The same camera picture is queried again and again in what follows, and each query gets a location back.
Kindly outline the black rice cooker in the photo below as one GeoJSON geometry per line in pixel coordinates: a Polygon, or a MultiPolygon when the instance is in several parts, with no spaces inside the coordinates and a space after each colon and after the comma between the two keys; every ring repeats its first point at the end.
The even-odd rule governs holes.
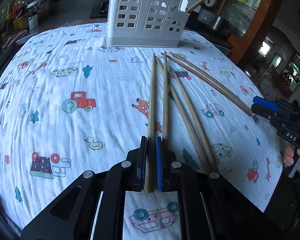
{"type": "Polygon", "coordinates": [[[230,23],[218,12],[223,2],[224,0],[205,0],[199,7],[198,21],[214,32],[228,32],[230,23]]]}

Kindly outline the wooden glass cabinet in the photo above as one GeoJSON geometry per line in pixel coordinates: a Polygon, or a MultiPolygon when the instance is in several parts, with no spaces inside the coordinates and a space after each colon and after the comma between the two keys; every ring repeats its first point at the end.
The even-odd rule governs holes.
{"type": "Polygon", "coordinates": [[[220,0],[214,13],[229,22],[229,59],[243,65],[266,38],[283,0],[220,0]]]}

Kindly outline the white patterned table cloth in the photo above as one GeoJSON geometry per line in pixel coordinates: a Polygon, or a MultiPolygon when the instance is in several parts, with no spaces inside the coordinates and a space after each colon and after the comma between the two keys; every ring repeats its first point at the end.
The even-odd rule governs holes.
{"type": "MultiPolygon", "coordinates": [[[[104,172],[137,148],[148,130],[152,55],[173,54],[195,64],[246,106],[260,90],[211,42],[184,31],[177,48],[106,44],[107,25],[85,24],[30,38],[0,77],[0,222],[3,238],[22,230],[84,171],[104,172]]],[[[249,116],[217,89],[174,62],[168,78],[185,105],[172,67],[209,140],[218,172],[266,218],[279,239],[272,207],[282,172],[271,124],[249,116]]],[[[163,77],[155,67],[156,136],[163,129],[163,77]]],[[[202,172],[197,152],[169,95],[168,148],[202,172]]]]}

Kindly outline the white plastic utensil holder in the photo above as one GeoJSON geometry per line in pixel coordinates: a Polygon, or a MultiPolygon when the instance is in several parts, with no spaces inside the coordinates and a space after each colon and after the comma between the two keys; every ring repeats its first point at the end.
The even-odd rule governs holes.
{"type": "Polygon", "coordinates": [[[110,47],[177,47],[189,13],[183,0],[109,0],[110,47]]]}

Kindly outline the black gas stove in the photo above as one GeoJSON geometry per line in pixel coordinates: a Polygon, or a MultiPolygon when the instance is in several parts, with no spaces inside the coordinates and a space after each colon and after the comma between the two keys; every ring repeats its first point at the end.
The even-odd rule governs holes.
{"type": "Polygon", "coordinates": [[[109,2],[102,2],[98,8],[93,8],[91,10],[89,18],[90,19],[107,18],[108,17],[108,8],[109,8],[109,2]]]}

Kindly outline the pink dish cloth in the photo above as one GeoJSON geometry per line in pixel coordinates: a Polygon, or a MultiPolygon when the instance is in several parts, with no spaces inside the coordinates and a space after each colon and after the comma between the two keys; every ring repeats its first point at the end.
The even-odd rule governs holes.
{"type": "Polygon", "coordinates": [[[5,49],[11,46],[16,41],[24,37],[26,34],[27,34],[27,30],[21,30],[19,32],[14,32],[11,35],[5,37],[1,42],[1,49],[5,49]]]}

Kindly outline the small white jar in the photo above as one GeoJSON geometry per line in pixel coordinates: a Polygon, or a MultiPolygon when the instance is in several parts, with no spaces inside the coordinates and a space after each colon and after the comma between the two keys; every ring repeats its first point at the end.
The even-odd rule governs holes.
{"type": "Polygon", "coordinates": [[[38,14],[33,14],[29,17],[29,30],[33,30],[37,28],[39,25],[38,23],[38,14]]]}

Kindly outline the green cap bottle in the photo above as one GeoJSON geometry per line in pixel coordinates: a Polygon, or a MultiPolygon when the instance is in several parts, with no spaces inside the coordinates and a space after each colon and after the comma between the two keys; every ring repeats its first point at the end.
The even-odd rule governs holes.
{"type": "Polygon", "coordinates": [[[1,17],[1,30],[4,37],[13,32],[13,4],[10,3],[4,9],[2,9],[1,17]]]}

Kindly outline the soy sauce bottle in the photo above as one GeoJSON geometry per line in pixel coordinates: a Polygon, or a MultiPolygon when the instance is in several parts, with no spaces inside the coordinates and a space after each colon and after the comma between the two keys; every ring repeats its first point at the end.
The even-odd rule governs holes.
{"type": "Polygon", "coordinates": [[[29,10],[26,0],[16,0],[13,8],[13,29],[21,31],[29,28],[29,10]]]}

